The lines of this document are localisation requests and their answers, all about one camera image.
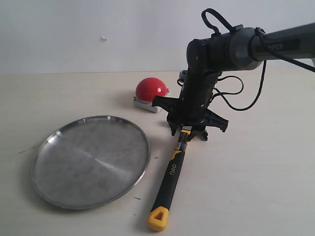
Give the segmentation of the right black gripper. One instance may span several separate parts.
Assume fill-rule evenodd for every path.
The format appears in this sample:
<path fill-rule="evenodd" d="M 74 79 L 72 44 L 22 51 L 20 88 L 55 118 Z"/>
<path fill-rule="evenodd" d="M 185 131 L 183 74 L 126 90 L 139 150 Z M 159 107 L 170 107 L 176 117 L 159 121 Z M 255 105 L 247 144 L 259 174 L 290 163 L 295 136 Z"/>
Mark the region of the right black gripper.
<path fill-rule="evenodd" d="M 222 132 L 226 131 L 228 120 L 208 109 L 213 89 L 220 75 L 220 72 L 194 75 L 188 71 L 178 98 L 154 97 L 152 106 L 160 107 L 168 112 L 167 122 L 172 136 L 175 136 L 177 130 L 184 126 L 192 127 L 188 141 L 195 137 L 207 141 L 207 126 L 216 127 Z"/>

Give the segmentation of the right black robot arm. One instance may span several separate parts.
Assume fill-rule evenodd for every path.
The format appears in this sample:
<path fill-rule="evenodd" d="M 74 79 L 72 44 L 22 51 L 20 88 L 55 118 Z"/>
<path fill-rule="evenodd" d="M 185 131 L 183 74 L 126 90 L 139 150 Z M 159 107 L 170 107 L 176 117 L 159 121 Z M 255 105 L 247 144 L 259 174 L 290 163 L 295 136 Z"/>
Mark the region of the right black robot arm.
<path fill-rule="evenodd" d="M 180 73 L 183 83 L 178 98 L 156 96 L 154 107 L 167 111 L 167 122 L 174 135 L 189 126 L 189 140 L 202 136 L 206 127 L 226 131 L 228 120 L 208 110 L 213 89 L 225 71 L 254 70 L 263 61 L 315 58 L 313 23 L 264 34 L 260 28 L 237 26 L 231 32 L 194 39 L 187 46 L 187 70 Z"/>

